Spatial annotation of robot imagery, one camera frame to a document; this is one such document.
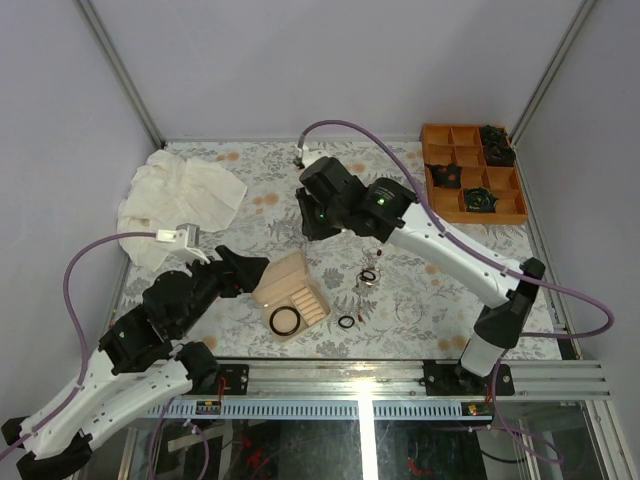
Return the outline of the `beige jewelry box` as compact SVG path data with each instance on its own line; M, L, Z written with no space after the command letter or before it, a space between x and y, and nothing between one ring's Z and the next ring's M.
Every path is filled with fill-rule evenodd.
M329 302L319 284L313 280L307 258L301 250L270 263L252 297L262 308L270 334L280 343L301 336L320 325L331 314ZM301 316L300 328L288 337L277 336L269 327L272 312L282 306L294 307Z

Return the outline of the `black bangle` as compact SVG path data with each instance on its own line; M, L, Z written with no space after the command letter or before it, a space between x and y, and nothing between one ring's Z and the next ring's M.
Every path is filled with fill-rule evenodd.
M271 331L280 337L288 337L295 334L300 326L301 316L294 307L278 307L269 318Z

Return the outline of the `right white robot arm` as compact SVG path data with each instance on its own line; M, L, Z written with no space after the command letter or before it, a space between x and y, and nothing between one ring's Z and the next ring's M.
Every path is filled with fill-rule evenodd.
M449 224L438 228L417 195L389 178L365 185L336 158L297 160L302 232L310 241L345 230L417 255L462 283L483 309L456 369L458 387L478 394L497 360L518 343L546 267L503 257Z

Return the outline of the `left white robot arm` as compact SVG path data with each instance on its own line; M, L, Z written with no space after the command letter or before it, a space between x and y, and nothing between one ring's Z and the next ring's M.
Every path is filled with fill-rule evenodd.
M82 382L70 383L37 413L2 425L4 439L25 452L16 463L21 478L66 479L152 407L217 387L218 361L204 342L186 336L215 300L253 292L269 261L225 246L216 252L159 275L100 339Z

